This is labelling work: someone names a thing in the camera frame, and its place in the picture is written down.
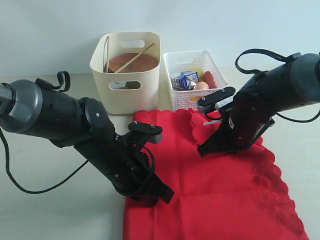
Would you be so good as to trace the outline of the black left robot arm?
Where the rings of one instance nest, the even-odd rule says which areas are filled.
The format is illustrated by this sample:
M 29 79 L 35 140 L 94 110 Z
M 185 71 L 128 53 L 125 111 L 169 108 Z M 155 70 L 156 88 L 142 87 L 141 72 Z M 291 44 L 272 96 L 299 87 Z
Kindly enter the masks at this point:
M 163 129 L 134 121 L 125 135 L 116 133 L 103 104 L 73 98 L 38 79 L 0 85 L 0 126 L 9 133 L 49 140 L 59 148 L 73 147 L 122 196 L 153 207 L 169 203 L 174 191 L 155 172 L 155 158 L 146 143 L 158 143 Z

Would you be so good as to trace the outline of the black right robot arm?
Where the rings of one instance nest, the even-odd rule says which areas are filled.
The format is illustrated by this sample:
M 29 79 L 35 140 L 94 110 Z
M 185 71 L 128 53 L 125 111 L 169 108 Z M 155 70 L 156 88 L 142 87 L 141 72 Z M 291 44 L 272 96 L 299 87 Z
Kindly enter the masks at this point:
M 228 86 L 197 100 L 200 113 L 220 114 L 211 119 L 220 123 L 218 130 L 197 148 L 202 157 L 246 150 L 275 124 L 273 116 L 282 118 L 283 111 L 320 102 L 319 54 L 297 52 L 282 56 L 261 48 L 242 52 L 246 54 L 266 55 L 282 65 L 271 70 L 247 70 L 236 63 L 241 73 L 251 75 L 239 91 Z

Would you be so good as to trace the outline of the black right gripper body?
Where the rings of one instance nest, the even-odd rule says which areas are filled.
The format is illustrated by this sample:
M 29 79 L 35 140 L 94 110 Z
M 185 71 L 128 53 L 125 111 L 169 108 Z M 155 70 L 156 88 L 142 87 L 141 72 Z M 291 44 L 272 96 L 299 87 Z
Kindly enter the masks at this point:
M 203 157 L 249 149 L 274 124 L 272 116 L 257 107 L 234 107 L 218 130 L 197 147 L 198 153 Z

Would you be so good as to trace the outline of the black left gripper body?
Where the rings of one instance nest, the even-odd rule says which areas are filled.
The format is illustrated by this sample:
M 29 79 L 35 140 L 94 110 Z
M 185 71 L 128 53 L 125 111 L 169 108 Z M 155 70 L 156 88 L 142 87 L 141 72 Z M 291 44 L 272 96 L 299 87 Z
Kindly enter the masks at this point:
M 175 192 L 156 174 L 154 154 L 139 142 L 116 142 L 123 157 L 119 180 L 124 177 L 123 189 L 116 190 L 123 196 L 137 202 L 138 206 L 151 208 L 159 201 L 169 204 Z

